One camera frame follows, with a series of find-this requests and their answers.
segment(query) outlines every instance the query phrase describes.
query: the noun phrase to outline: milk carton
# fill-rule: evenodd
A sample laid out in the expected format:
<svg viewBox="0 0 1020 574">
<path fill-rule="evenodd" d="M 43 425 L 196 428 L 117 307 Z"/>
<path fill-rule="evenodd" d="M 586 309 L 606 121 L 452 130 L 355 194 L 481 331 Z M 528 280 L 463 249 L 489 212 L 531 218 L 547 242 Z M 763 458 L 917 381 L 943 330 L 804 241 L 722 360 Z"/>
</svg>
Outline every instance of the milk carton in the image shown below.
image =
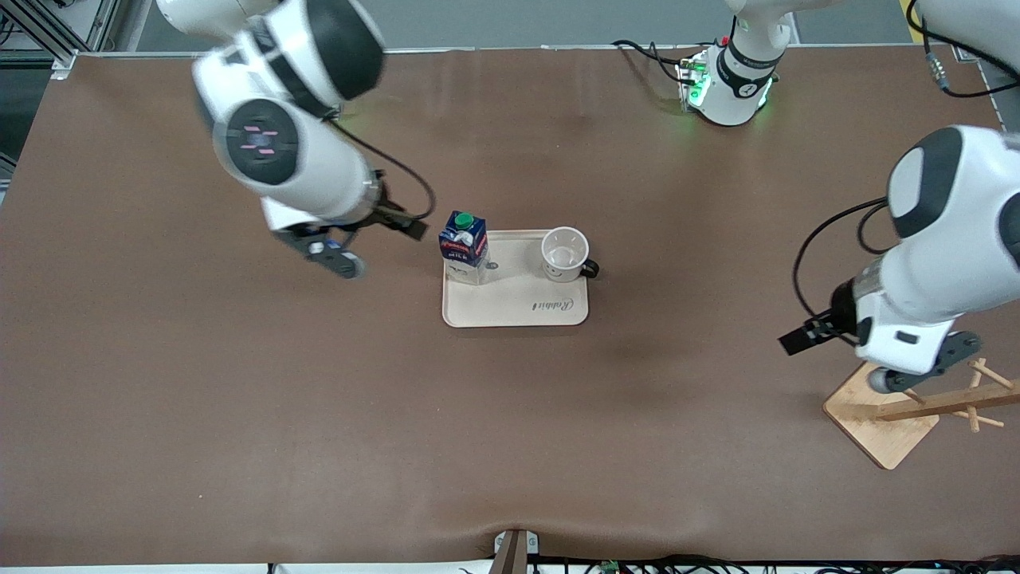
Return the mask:
<svg viewBox="0 0 1020 574">
<path fill-rule="evenodd" d="M 467 211 L 454 211 L 440 231 L 440 251 L 446 262 L 447 276 L 481 284 L 489 264 L 489 234 L 486 219 Z"/>
</svg>

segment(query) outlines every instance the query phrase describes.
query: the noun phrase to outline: white tray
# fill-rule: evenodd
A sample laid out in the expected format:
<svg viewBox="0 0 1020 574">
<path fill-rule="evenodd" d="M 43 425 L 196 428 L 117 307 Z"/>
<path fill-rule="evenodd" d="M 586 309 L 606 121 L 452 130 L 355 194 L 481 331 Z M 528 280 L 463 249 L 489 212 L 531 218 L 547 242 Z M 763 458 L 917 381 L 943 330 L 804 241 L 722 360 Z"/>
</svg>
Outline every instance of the white tray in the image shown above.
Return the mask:
<svg viewBox="0 0 1020 574">
<path fill-rule="evenodd" d="M 451 327 L 579 325 L 588 318 L 588 279 L 556 282 L 542 269 L 549 229 L 490 230 L 482 284 L 451 280 L 443 271 L 443 320 Z"/>
</svg>

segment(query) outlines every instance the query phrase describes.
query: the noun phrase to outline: brown table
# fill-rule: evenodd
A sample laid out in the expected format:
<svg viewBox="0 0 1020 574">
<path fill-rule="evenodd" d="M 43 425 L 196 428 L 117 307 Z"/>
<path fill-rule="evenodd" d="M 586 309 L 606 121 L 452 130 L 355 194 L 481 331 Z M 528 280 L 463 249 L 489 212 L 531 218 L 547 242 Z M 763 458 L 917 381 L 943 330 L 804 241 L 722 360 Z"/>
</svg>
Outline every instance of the brown table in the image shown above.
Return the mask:
<svg viewBox="0 0 1020 574">
<path fill-rule="evenodd" d="M 821 411 L 850 350 L 775 342 L 804 319 L 804 236 L 991 106 L 942 96 L 918 47 L 796 49 L 781 71 L 724 128 L 632 52 L 392 57 L 349 125 L 435 184 L 432 223 L 577 225 L 604 269 L 579 327 L 478 331 L 443 323 L 432 240 L 364 232 L 358 281 L 277 243 L 211 153 L 188 61 L 81 58 L 0 211 L 0 562 L 460 560 L 517 526 L 546 555 L 1015 552 L 1020 411 L 976 436 L 946 420 L 883 472 Z M 852 221 L 812 249 L 817 305 L 869 260 Z M 961 323 L 1015 376 L 1018 321 Z"/>
</svg>

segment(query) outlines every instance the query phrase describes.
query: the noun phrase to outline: wooden stand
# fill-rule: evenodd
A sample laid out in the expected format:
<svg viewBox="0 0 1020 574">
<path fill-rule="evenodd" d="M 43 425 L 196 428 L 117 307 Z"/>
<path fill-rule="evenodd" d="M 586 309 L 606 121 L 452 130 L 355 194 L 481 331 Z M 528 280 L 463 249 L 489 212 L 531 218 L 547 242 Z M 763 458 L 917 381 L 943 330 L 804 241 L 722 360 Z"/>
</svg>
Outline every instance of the wooden stand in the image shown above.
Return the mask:
<svg viewBox="0 0 1020 574">
<path fill-rule="evenodd" d="M 868 374 L 877 366 L 865 363 L 825 402 L 825 414 L 879 467 L 892 470 L 938 423 L 939 415 L 970 421 L 978 432 L 981 423 L 1003 428 L 1000 421 L 979 417 L 977 410 L 1020 403 L 1014 381 L 984 366 L 984 359 L 970 361 L 974 371 L 963 390 L 922 398 L 913 390 L 881 395 L 868 386 Z M 981 386 L 985 376 L 994 384 Z"/>
</svg>

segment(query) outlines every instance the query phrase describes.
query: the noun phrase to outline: cable connector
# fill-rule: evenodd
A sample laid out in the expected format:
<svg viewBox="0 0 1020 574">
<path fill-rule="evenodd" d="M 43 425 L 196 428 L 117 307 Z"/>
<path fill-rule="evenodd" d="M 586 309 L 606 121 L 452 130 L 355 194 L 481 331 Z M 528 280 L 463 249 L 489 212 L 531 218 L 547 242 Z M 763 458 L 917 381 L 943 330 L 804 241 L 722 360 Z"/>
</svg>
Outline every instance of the cable connector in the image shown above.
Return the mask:
<svg viewBox="0 0 1020 574">
<path fill-rule="evenodd" d="M 938 56 L 928 52 L 924 59 L 928 60 L 928 71 L 931 73 L 931 80 L 935 82 L 939 90 L 949 90 L 950 81 L 946 76 L 946 68 L 942 67 L 942 62 L 938 60 Z"/>
</svg>

